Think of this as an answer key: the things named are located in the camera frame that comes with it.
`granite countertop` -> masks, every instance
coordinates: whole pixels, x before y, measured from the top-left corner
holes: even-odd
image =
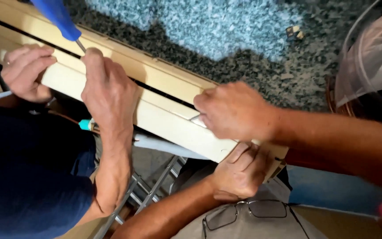
[[[311,6],[275,0],[65,4],[76,23],[218,83],[245,76],[277,106],[326,111],[325,76],[337,72],[342,42],[369,1],[318,1]],[[303,41],[287,41],[285,29],[292,25],[301,26]]]

